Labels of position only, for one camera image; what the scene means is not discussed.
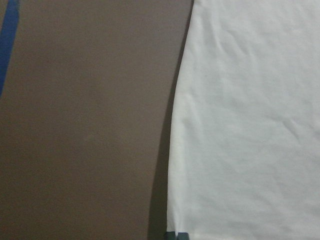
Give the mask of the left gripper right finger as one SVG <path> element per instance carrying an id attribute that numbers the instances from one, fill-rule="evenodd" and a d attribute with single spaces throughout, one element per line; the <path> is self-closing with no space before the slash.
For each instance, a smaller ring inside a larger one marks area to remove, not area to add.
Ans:
<path id="1" fill-rule="evenodd" d="M 189 234 L 187 232 L 179 232 L 177 240 L 190 240 Z"/>

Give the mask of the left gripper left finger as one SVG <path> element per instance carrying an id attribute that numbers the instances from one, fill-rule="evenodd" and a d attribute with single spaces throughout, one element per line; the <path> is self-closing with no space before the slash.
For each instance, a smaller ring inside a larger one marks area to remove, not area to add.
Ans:
<path id="1" fill-rule="evenodd" d="M 174 231 L 167 231 L 164 236 L 163 236 L 164 240 L 176 240 L 177 236 L 176 233 Z"/>

